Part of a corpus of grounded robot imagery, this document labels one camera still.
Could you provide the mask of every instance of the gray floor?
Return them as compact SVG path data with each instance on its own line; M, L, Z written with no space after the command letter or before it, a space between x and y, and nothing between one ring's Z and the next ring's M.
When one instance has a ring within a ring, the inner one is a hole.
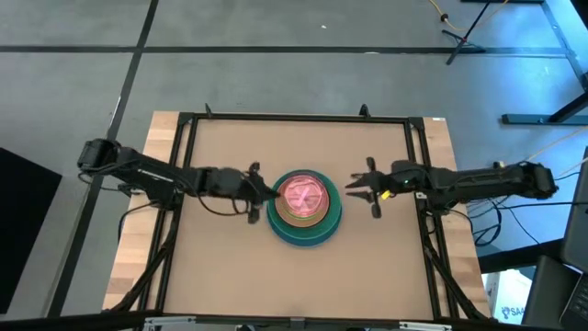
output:
M455 25L481 5L439 0ZM571 5L549 0L588 70L588 31ZM0 1L1 44L135 45L147 0ZM152 46L338 45L444 46L445 26L426 0L160 0L147 41ZM472 40L492 47L559 47L539 6L508 5ZM356 114L447 118L459 169L520 161L574 128L505 127L505 112L548 114L582 88L562 57L382 54L144 54L118 140L141 149L154 110ZM71 239L85 185L75 161L85 140L104 136L130 54L0 53L2 146L64 175L33 248L7 318L45 313ZM557 175L582 159L588 132L537 160ZM575 178L559 182L554 200L570 200ZM511 199L509 204L522 202ZM128 200L104 192L64 306L98 312L116 253L116 227ZM515 211L539 241L561 237L569 207ZM476 228L495 222L488 214ZM488 254L532 244L510 214Z

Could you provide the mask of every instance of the metal stand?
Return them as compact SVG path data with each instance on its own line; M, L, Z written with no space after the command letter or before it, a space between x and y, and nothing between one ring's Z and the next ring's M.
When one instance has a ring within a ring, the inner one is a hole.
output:
M504 114L503 124L588 125L588 116L574 116L588 107L588 91L551 115Z
M541 243L541 245L530 245L478 257L481 273L493 273L505 271L509 268L534 266L541 256L548 256L555 260L560 260L562 242L562 239L557 239Z
M474 48L476 48L480 52L486 52L486 50L483 47L472 44L471 42L468 42L468 37L469 37L469 34L471 33L471 31L474 30L474 28L476 28L476 24L478 24L478 22L480 21L480 18L482 17L482 15L484 15L484 12L486 11L486 9L488 9L490 2L491 2L490 0L486 2L486 5L484 5L484 8L480 11L480 13L478 14L478 17L476 17L476 20L474 20L474 22L471 24L471 27L469 27L468 32L466 33L465 36L460 37L457 34L455 34L453 32L449 32L445 29L441 31L442 33L445 33L448 36L451 36L458 41L458 46L456 46L456 49L453 50L453 52L449 56L449 59L447 59L447 62L446 62L447 65L450 65L453 63L453 60L456 58L456 56L458 56L461 49L464 46L466 46L466 44L468 44L469 46L473 46Z

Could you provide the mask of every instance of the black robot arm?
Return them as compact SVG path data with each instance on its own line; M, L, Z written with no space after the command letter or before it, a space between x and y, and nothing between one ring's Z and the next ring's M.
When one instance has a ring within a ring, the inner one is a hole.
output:
M122 180L119 189L128 195L134 189L143 190L150 201L166 210L177 206L182 193L244 200L252 205L250 223L257 221L258 209L265 200L279 196L259 176L258 163L246 172L229 167L179 168L105 139L86 142L77 165L90 177L111 175Z
M373 203L373 216L379 218L378 197L386 199L400 193L422 192L432 213L447 213L460 202L518 195L548 199L558 190L551 171L540 164L521 162L466 171L395 161L387 175L376 170L373 158L367 159L369 172L352 175L355 182L346 188L369 187L369 192L347 192Z

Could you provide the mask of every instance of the black panel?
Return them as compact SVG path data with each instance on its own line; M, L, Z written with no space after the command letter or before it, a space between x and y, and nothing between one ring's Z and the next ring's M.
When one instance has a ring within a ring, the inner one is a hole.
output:
M62 177L4 148L0 169L0 209L5 215L0 220L0 314L5 314Z
M584 151L584 157L588 157L588 148ZM588 199L588 162L582 164L573 196L574 201L586 201L586 199ZM561 258L583 272L588 272L587 212L586 206L576 205L570 207L570 219L568 220L561 249Z

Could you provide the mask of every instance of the concrete floor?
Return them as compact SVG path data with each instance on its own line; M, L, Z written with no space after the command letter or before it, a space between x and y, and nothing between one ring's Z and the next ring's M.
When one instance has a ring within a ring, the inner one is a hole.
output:
M466 26L479 4L439 0ZM588 70L588 31L565 1L548 0L566 38ZM0 1L0 45L137 43L148 0ZM147 44L451 47L446 27L426 0L287 1L160 0ZM559 47L540 6L507 5L471 40L491 47ZM63 174L7 318L45 314L85 185L75 161L86 140L104 136L131 54L0 53L0 142ZM520 161L574 128L505 127L505 112L548 114L582 88L560 56L406 54L144 54L118 140L141 149L154 110L356 114L447 118L459 169ZM557 175L582 159L588 133L537 160ZM559 182L556 201L570 200L575 178ZM522 202L512 198L509 204ZM116 253L117 222L128 199L103 192L69 291L65 314L100 310ZM516 210L539 241L562 236L569 207ZM495 222L488 214L475 222ZM480 255L531 245L510 214L494 245Z

